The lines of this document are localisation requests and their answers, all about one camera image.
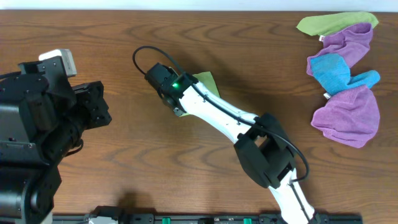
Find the bright green cloth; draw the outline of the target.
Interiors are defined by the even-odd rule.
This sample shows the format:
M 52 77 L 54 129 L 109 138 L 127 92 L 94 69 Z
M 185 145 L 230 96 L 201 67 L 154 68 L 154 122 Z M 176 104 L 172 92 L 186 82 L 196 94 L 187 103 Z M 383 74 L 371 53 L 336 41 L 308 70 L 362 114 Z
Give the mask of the bright green cloth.
M 193 77 L 198 79 L 199 82 L 203 84 L 207 88 L 207 90 L 201 90 L 201 92 L 204 95 L 208 95 L 209 92 L 211 92 L 214 96 L 217 96 L 218 98 L 221 98 L 220 93 L 218 91 L 218 87 L 216 86 L 215 79 L 213 78 L 213 75 L 211 72 L 201 72 L 197 74 L 193 74 Z M 180 115 L 178 117 L 183 117 L 183 116 L 188 116 L 189 113 L 186 110 L 186 106 L 191 106 L 191 105 L 202 105 L 203 103 L 206 103 L 206 100 L 203 99 L 193 88 L 189 87 L 187 88 L 187 91 L 183 92 L 183 97 L 182 99 L 179 99 L 183 109 L 185 112 L 180 111 Z

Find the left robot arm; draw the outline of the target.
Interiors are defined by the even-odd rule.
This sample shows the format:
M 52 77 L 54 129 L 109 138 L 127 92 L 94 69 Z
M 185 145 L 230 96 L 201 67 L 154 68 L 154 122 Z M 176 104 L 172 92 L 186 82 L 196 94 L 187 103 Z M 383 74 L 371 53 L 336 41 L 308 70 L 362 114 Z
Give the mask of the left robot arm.
M 59 56 L 1 76 L 1 222 L 41 223 L 61 184 L 58 165 L 82 134 L 111 122 L 101 82 L 71 86 Z

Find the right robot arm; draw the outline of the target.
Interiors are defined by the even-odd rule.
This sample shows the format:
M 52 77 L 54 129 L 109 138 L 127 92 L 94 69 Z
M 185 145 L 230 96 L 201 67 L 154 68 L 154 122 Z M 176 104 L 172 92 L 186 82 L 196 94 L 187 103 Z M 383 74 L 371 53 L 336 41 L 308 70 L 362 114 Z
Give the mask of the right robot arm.
M 210 72 L 177 75 L 166 72 L 148 79 L 177 116 L 194 115 L 224 134 L 234 146 L 243 171 L 269 189 L 286 223 L 316 223 L 315 209 L 299 185 L 295 156 L 303 154 L 289 141 L 271 114 L 258 116 L 221 99 Z

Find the blue cloth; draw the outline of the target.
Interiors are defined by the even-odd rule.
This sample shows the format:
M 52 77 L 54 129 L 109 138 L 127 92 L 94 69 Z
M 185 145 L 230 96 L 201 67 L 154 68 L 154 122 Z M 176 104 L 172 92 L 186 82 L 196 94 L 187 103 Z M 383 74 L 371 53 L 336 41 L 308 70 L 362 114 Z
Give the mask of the blue cloth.
M 330 96 L 362 85 L 372 88 L 381 79 L 375 70 L 352 76 L 348 64 L 338 54 L 315 57 L 310 60 L 310 65 L 314 78 Z

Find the lower purple cloth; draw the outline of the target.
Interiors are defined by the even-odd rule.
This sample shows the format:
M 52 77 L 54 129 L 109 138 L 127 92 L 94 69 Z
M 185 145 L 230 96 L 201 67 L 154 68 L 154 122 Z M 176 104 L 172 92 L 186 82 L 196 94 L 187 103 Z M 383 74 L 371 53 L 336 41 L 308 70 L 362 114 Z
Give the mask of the lower purple cloth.
M 379 122 L 376 97 L 361 85 L 332 96 L 314 112 L 311 125 L 328 139 L 361 148 L 376 135 Z

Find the purple cloth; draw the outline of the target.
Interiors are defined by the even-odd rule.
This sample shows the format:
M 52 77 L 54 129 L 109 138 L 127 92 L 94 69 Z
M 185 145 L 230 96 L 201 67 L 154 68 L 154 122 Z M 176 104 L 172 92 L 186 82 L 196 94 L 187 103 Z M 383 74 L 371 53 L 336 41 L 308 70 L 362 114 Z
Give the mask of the purple cloth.
M 337 33 L 322 36 L 323 48 L 307 58 L 307 74 L 312 76 L 311 59 L 325 54 L 338 54 L 351 68 L 358 63 L 370 50 L 373 39 L 373 26 L 369 22 L 361 22 L 344 28 Z
M 314 112 L 311 125 L 328 139 L 361 148 L 376 135 L 379 122 L 376 97 L 361 85 L 332 96 Z

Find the olive green cloth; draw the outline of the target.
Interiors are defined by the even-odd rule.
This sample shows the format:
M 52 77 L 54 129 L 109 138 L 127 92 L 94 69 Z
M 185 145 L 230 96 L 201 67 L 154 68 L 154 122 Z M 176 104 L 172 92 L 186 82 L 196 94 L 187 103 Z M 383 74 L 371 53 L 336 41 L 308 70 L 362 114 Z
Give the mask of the olive green cloth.
M 341 12 L 323 16 L 304 17 L 296 28 L 304 34 L 330 35 L 358 23 L 370 23 L 375 28 L 379 21 L 370 12 Z

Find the upper purple cloth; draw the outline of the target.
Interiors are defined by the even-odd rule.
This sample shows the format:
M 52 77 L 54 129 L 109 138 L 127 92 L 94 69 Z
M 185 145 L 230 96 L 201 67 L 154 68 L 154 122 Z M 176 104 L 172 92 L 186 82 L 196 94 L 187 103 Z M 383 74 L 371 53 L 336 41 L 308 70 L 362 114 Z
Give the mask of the upper purple cloth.
M 311 59 L 325 54 L 338 54 L 351 68 L 358 63 L 370 50 L 373 39 L 373 26 L 369 22 L 361 22 L 344 28 L 337 33 L 322 36 L 323 48 L 307 58 L 307 74 L 312 76 Z

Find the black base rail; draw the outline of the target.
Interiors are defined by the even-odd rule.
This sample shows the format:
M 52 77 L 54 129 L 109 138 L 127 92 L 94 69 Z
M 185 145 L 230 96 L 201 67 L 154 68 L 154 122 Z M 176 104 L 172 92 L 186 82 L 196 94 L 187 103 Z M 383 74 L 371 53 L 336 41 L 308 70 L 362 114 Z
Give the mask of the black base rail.
M 90 223 L 130 223 L 130 224 L 283 224 L 284 221 L 277 214 L 249 215 L 153 215 L 132 214 L 126 218 L 116 220 L 110 217 L 95 215 L 55 215 L 55 224 L 90 224 Z

